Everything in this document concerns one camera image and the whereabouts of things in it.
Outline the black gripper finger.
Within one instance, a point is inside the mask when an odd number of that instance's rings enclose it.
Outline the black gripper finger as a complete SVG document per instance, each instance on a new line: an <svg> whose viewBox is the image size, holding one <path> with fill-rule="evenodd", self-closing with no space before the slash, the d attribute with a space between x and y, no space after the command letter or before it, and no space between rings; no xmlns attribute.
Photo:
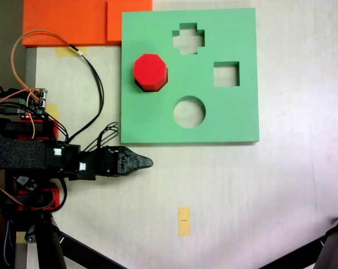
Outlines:
<svg viewBox="0 0 338 269"><path fill-rule="evenodd" d="M145 156L139 155L127 147L119 149L119 162L123 165L153 165L153 161Z"/></svg>
<svg viewBox="0 0 338 269"><path fill-rule="evenodd" d="M150 168L152 167L153 164L122 164L119 167L119 175L120 176L126 176L126 175L130 175L135 171L138 171L140 169L146 169L146 168Z"/></svg>

